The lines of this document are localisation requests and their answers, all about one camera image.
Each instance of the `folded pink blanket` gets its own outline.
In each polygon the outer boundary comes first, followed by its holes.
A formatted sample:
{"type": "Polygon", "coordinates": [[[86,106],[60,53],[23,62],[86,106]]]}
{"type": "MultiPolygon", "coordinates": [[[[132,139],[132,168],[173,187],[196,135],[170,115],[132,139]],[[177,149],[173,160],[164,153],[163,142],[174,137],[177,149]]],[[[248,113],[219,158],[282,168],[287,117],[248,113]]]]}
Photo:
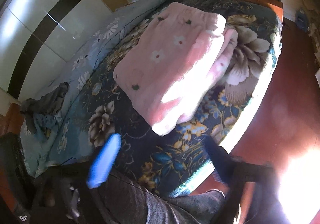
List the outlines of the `folded pink blanket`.
{"type": "Polygon", "coordinates": [[[219,14],[171,3],[114,69],[114,80],[158,135],[189,121],[226,72],[238,34],[225,24],[219,14]]]}

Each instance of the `dark floral blanket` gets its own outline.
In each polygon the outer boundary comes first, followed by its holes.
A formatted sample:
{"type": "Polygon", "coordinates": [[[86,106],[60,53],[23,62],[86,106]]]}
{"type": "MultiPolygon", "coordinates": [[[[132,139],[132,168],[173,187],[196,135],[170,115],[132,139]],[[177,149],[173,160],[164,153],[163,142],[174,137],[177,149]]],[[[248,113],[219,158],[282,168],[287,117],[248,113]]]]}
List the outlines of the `dark floral blanket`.
{"type": "Polygon", "coordinates": [[[173,2],[169,0],[135,27],[86,81],[53,144],[50,164],[89,155],[115,131],[122,137],[115,168],[160,196],[174,197],[190,193],[213,171],[202,146],[207,135],[228,151],[238,142],[271,80],[280,54],[281,22],[271,9],[238,0],[175,1],[219,13],[238,31],[238,46],[220,86],[208,91],[191,121],[158,136],[113,80],[117,63],[173,2]]]}

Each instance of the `sunlight on floor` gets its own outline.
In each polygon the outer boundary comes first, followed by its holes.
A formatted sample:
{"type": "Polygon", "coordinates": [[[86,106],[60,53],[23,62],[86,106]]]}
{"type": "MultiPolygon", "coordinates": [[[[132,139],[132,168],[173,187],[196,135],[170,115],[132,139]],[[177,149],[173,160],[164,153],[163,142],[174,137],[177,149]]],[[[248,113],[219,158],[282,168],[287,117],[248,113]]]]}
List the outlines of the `sunlight on floor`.
{"type": "Polygon", "coordinates": [[[320,150],[292,159],[280,181],[279,200],[292,224],[308,224],[320,209],[320,150]]]}

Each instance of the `gray pants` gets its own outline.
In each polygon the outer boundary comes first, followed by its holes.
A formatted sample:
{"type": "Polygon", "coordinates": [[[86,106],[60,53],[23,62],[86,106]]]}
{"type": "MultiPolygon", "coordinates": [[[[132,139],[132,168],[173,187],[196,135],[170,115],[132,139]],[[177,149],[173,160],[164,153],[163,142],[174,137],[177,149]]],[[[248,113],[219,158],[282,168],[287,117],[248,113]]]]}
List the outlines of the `gray pants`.
{"type": "Polygon", "coordinates": [[[112,224],[209,224],[225,199],[218,190],[161,199],[115,170],[92,193],[106,223],[112,224]]]}

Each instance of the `floor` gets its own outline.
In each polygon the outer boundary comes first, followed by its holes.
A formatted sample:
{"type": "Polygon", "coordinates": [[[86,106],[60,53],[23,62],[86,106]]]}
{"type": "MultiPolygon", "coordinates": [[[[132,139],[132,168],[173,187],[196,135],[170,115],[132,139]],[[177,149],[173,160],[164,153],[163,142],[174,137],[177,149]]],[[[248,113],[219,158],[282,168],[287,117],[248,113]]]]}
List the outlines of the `floor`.
{"type": "MultiPolygon", "coordinates": [[[[272,81],[254,119],[231,152],[254,164],[272,162],[280,177],[292,158],[320,149],[320,90],[311,41],[293,22],[284,21],[282,53],[272,81]]],[[[193,194],[212,188],[226,190],[209,176],[193,194]]],[[[249,201],[243,202],[244,208],[249,201]]],[[[311,223],[320,223],[320,212],[311,223]]]]}

